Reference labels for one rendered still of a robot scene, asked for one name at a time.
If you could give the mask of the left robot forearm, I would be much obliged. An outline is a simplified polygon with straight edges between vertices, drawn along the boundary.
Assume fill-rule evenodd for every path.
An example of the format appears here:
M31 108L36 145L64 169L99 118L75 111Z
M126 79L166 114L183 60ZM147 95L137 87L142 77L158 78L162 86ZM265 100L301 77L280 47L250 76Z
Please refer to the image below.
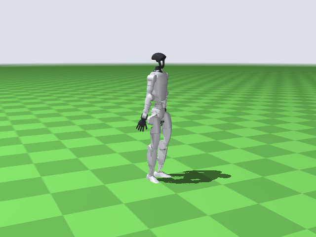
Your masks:
M166 100L167 100L167 96L166 96ZM161 101L163 103L163 108L166 108L166 100Z

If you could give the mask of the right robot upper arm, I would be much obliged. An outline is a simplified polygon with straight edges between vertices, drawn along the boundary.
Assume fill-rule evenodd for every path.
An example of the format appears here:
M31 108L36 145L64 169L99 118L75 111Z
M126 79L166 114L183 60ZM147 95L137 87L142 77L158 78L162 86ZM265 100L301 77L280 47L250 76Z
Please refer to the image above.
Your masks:
M157 75L156 74L150 74L147 76L147 95L151 95L152 99L151 101L154 101L155 96L152 94L152 91L154 89L154 84L157 80Z

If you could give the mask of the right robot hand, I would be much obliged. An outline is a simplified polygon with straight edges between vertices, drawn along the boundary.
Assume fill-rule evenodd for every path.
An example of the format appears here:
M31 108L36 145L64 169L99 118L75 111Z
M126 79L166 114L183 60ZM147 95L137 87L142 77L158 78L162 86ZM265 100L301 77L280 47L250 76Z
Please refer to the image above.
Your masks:
M148 117L148 115L147 115L147 117ZM144 131L144 126L145 126L146 129L147 129L147 125L146 125L147 117L146 117L146 119L145 119L145 118L142 118L142 115L141 115L141 120L138 122L138 125L137 125L136 129L138 128L138 126L139 126L138 130L140 129L140 131L141 131L141 130ZM140 128L140 126L141 126L141 128ZM142 128L143 128L143 129L142 129Z

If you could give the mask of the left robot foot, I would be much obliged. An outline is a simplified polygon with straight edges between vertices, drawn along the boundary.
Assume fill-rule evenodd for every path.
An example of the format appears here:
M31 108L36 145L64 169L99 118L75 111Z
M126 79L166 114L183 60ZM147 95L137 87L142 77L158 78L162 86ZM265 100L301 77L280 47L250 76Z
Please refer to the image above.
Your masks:
M155 177L165 177L165 178L172 177L171 175L168 175L168 174L164 173L163 171L162 171L162 173L159 173L159 172L155 171L154 172L154 176Z

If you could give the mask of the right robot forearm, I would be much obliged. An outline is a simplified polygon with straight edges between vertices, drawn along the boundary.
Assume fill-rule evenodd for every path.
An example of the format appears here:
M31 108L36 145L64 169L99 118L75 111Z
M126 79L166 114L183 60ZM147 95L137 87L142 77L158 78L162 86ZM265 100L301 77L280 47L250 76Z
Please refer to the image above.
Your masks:
M150 106L151 106L151 99L152 99L152 96L151 95L147 95L146 99L145 99L145 106L144 106L144 110L143 110L143 114L142 114L142 118L146 119L147 117L147 114L149 113L149 109L150 109Z

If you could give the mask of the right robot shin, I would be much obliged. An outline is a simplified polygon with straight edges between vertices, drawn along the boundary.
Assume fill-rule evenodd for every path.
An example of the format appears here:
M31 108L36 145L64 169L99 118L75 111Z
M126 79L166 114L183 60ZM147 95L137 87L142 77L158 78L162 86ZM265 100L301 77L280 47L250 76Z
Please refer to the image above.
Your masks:
M157 161L157 150L152 151L151 146L147 146L147 160L149 166L149 177L154 175L155 165Z

